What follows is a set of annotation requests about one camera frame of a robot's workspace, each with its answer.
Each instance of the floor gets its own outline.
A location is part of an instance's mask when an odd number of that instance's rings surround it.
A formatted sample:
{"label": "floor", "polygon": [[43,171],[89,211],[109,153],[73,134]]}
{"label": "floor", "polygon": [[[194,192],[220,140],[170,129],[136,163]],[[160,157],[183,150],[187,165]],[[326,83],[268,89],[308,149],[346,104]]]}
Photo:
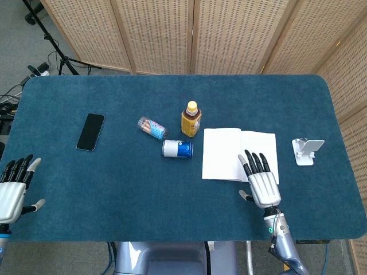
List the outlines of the floor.
{"label": "floor", "polygon": [[[28,11],[22,1],[0,0],[0,94],[13,85],[19,84],[30,75],[28,65],[38,67],[47,62],[47,56],[54,51],[49,41],[37,25],[29,25],[24,16]],[[73,57],[73,53],[58,32],[45,11],[40,19],[51,35],[60,43],[63,52]],[[50,73],[57,74],[55,55],[49,56]],[[77,68],[86,74],[86,68]],[[123,74],[109,69],[92,69],[91,74]],[[16,87],[10,93],[16,95],[21,90]],[[269,241],[252,242],[253,267],[255,274],[273,275],[283,270],[283,264],[268,251]],[[237,243],[240,274],[247,274],[246,256],[243,242]],[[325,260],[324,245],[297,245],[298,252],[311,274],[321,274]],[[107,244],[102,242],[55,242],[55,243],[10,243],[0,274],[100,274],[108,264]],[[332,241],[329,247],[329,265],[326,274],[354,274],[350,261],[348,243],[345,240]]]}

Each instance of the black phone screen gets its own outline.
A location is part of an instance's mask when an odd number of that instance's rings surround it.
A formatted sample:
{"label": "black phone screen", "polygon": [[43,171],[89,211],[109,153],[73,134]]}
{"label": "black phone screen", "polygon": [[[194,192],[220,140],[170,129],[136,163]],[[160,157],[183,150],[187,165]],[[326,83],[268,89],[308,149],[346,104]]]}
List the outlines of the black phone screen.
{"label": "black phone screen", "polygon": [[77,149],[93,151],[103,125],[104,116],[89,113],[81,131]]}

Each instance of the notebook page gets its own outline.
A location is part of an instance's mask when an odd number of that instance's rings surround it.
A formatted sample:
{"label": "notebook page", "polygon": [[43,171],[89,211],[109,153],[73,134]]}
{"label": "notebook page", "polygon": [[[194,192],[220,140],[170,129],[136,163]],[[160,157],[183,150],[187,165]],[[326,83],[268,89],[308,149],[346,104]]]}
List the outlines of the notebook page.
{"label": "notebook page", "polygon": [[237,157],[240,149],[240,129],[204,129],[202,178],[241,180],[243,168]]}
{"label": "notebook page", "polygon": [[276,139],[274,133],[261,133],[252,131],[243,131],[241,133],[241,154],[246,158],[244,150],[255,153],[259,158],[259,154],[263,153],[268,161],[270,171],[273,172],[277,184],[279,184],[278,159],[276,156]]}

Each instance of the soda can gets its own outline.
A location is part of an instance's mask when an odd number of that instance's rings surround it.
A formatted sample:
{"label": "soda can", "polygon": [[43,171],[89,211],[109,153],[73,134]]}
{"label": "soda can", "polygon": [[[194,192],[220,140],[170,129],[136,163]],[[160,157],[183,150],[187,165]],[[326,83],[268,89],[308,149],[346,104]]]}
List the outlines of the soda can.
{"label": "soda can", "polygon": [[194,144],[182,140],[165,140],[162,146],[163,156],[171,158],[192,158]]}

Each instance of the white paper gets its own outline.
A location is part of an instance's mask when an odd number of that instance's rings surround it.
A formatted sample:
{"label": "white paper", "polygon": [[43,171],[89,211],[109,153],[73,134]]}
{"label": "white paper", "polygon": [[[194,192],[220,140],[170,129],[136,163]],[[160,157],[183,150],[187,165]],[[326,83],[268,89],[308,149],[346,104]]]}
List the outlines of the white paper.
{"label": "white paper", "polygon": [[274,133],[241,132],[238,128],[204,129],[202,178],[247,182],[238,154],[247,158],[244,150],[263,153],[279,184],[276,139]]}
{"label": "white paper", "polygon": [[237,155],[241,150],[241,129],[204,129],[203,179],[241,180]]}

